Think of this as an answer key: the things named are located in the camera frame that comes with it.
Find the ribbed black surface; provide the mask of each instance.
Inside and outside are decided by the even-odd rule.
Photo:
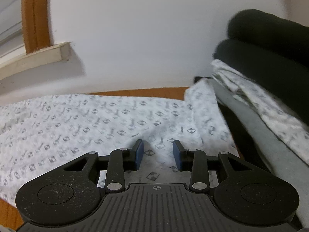
[[[223,216],[207,195],[186,190],[183,184],[131,184],[123,193],[110,194],[88,218],[65,227],[25,224],[19,232],[249,232],[295,231],[288,224],[254,228]]]

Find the rolled dark fabric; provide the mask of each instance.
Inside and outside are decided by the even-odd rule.
[[[228,39],[214,53],[243,75],[280,98],[309,125],[309,69],[264,48]]]
[[[309,68],[309,27],[248,9],[231,19],[228,36],[276,52]]]

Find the white wall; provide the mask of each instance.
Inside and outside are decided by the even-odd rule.
[[[229,19],[255,8],[287,18],[290,0],[50,0],[53,42],[73,56],[0,81],[0,104],[49,94],[189,86],[209,76]]]
[[[309,0],[292,0],[291,20],[309,26]]]

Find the white crosshair symbol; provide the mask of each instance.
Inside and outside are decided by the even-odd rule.
[[[161,187],[160,186],[154,186],[153,189],[158,191],[158,190],[161,189]]]

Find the white sheet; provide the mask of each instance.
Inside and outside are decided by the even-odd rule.
[[[308,126],[286,105],[237,70],[216,59],[212,61],[213,78],[234,93],[234,97],[255,110],[264,123],[299,158],[309,164]]]
[[[230,132],[206,79],[189,88],[185,101],[94,95],[61,95],[0,107],[0,197],[15,205],[19,188],[88,151],[108,155],[130,148],[141,138],[145,153],[140,170],[126,172],[126,183],[189,183],[178,172],[174,139],[187,149],[217,156],[237,155]],[[98,185],[104,186],[101,172]],[[211,186],[216,176],[210,174]]]

